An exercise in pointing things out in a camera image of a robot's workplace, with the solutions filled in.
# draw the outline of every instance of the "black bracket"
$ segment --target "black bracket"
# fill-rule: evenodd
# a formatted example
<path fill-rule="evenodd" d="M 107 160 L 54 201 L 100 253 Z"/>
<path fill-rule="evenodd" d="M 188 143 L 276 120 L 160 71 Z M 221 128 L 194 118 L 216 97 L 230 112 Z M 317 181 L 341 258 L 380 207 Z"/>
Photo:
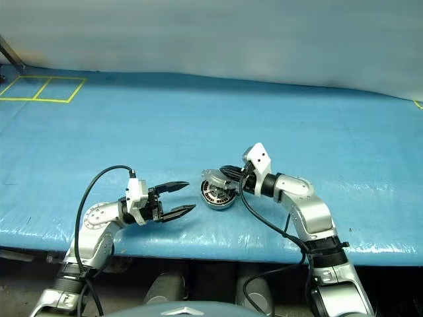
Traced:
<path fill-rule="evenodd" d="M 4 37 L 0 35 L 0 52 L 6 57 L 10 64 L 21 74 L 25 70 L 25 64 L 8 45 Z"/>

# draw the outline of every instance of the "yellow tape line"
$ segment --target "yellow tape line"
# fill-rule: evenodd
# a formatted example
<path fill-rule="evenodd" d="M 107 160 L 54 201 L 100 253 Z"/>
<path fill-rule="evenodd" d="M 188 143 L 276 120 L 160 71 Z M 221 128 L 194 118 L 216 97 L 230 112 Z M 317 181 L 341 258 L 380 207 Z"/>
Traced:
<path fill-rule="evenodd" d="M 11 88 L 19 79 L 21 78 L 35 78 L 35 79 L 42 79 L 46 78 L 47 81 L 41 86 L 40 89 L 36 92 L 36 94 L 32 98 L 15 98 L 15 97 L 0 97 L 0 100 L 8 100 L 8 101 L 44 101 L 44 102 L 61 102 L 69 104 L 73 97 L 79 92 L 79 90 L 82 88 L 82 86 L 87 82 L 87 78 L 84 77 L 69 77 L 69 76 L 48 76 L 48 75 L 19 75 L 17 78 L 14 79 L 10 83 L 9 86 L 4 88 L 0 92 L 0 96 L 4 94 L 9 88 Z M 71 96 L 68 99 L 52 99 L 52 98 L 38 98 L 38 96 L 42 93 L 42 91 L 48 86 L 48 84 L 53 79 L 73 79 L 76 81 L 81 81 L 77 88 L 72 92 Z"/>
<path fill-rule="evenodd" d="M 414 104 L 417 106 L 417 108 L 422 109 L 423 110 L 423 106 L 421 106 L 417 100 L 413 100 Z"/>
<path fill-rule="evenodd" d="M 73 99 L 73 97 L 75 97 L 75 95 L 77 94 L 77 92 L 79 92 L 79 89 L 81 89 L 81 87 L 85 84 L 85 82 L 87 81 L 86 78 L 82 79 L 81 83 L 78 85 L 78 87 L 75 89 L 75 91 L 71 94 L 71 96 L 66 100 L 67 103 L 70 103 Z"/>
<path fill-rule="evenodd" d="M 44 85 L 41 86 L 41 88 L 37 91 L 35 96 L 32 97 L 32 99 L 37 99 L 37 97 L 40 95 L 40 93 L 44 90 L 44 88 L 47 87 L 48 83 L 52 81 L 52 78 L 47 79 L 47 81 L 44 83 Z"/>

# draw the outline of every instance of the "blue table surface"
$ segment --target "blue table surface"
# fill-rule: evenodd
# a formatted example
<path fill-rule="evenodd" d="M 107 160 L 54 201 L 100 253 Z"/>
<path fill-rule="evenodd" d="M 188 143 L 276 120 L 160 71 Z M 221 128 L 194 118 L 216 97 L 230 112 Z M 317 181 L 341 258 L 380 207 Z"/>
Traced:
<path fill-rule="evenodd" d="M 17 75 L 1 70 L 8 83 Z M 170 223 L 122 230 L 117 254 L 295 262 L 295 245 L 240 201 L 214 211 L 200 197 L 203 169 L 241 165 L 245 149 L 262 142 L 273 172 L 312 181 L 355 264 L 423 264 L 423 111 L 409 100 L 168 73 L 27 72 L 87 82 L 70 103 L 0 101 L 1 246 L 67 250 L 87 184 L 99 170 L 127 164 L 149 186 L 190 182 L 163 194 L 166 210 L 197 207 Z M 39 85 L 20 80 L 8 96 L 32 96 Z M 64 98 L 72 85 L 52 81 L 43 94 Z M 122 197 L 127 181 L 127 172 L 107 174 L 86 208 Z M 287 213 L 271 199 L 248 198 L 284 224 Z"/>

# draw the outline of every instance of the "silver robot arm segment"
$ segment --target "silver robot arm segment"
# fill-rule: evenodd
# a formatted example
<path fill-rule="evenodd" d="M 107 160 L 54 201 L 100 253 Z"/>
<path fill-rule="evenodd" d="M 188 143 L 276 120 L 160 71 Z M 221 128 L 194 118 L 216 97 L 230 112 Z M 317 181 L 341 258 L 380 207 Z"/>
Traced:
<path fill-rule="evenodd" d="M 187 186 L 187 182 L 169 182 L 147 188 L 145 181 L 130 177 L 125 197 L 114 203 L 98 203 L 90 207 L 83 217 L 79 230 L 79 257 L 83 271 L 79 269 L 74 240 L 67 251 L 62 267 L 49 289 L 45 289 L 32 310 L 30 317 L 74 314 L 86 279 L 101 271 L 112 255 L 113 241 L 122 228 L 147 221 L 167 222 L 185 215 L 195 205 L 183 205 L 163 213 L 159 196 Z"/>
<path fill-rule="evenodd" d="M 343 250 L 348 243 L 340 242 L 329 208 L 315 194 L 313 185 L 302 178 L 271 174 L 271 160 L 261 143 L 249 148 L 243 158 L 247 165 L 254 166 L 252 180 L 247 179 L 244 189 L 259 197 L 273 197 L 282 204 L 291 215 L 298 237 L 309 249 L 313 284 L 310 304 L 315 316 L 374 316 L 356 270 Z"/>

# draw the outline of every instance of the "white wall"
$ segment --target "white wall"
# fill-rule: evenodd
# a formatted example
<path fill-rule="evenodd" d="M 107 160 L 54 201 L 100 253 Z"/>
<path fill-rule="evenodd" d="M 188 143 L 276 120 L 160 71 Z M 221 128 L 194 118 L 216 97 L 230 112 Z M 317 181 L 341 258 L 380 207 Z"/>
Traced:
<path fill-rule="evenodd" d="M 349 87 L 423 100 L 421 0 L 0 0 L 30 65 Z"/>

